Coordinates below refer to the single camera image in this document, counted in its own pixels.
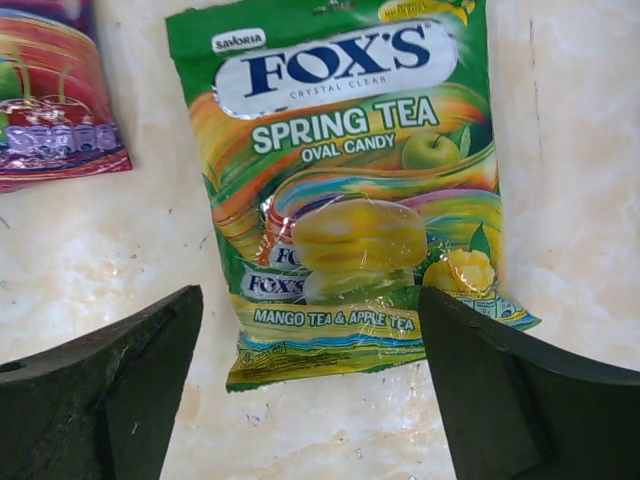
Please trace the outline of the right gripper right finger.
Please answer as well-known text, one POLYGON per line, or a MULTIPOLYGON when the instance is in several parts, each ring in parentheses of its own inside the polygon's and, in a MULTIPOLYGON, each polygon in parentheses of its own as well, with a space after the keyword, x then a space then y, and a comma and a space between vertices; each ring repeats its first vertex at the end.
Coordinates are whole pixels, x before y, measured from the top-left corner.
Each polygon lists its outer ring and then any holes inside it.
POLYGON ((639 374, 422 289, 419 320, 459 479, 636 479, 639 374))

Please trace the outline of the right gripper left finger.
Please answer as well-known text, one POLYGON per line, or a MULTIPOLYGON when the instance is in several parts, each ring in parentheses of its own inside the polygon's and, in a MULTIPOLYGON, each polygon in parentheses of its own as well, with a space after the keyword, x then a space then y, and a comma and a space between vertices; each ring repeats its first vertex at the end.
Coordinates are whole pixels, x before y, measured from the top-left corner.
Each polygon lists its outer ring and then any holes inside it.
POLYGON ((186 286, 1 366, 4 479, 157 479, 203 318, 186 286))

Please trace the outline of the purple candy packet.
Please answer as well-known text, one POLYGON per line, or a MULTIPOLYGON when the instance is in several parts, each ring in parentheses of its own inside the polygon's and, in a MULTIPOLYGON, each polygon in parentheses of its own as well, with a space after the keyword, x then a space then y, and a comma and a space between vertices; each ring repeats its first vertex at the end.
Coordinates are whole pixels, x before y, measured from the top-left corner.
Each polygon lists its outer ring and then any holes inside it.
POLYGON ((1 4, 1 190, 129 171, 91 1, 1 4))

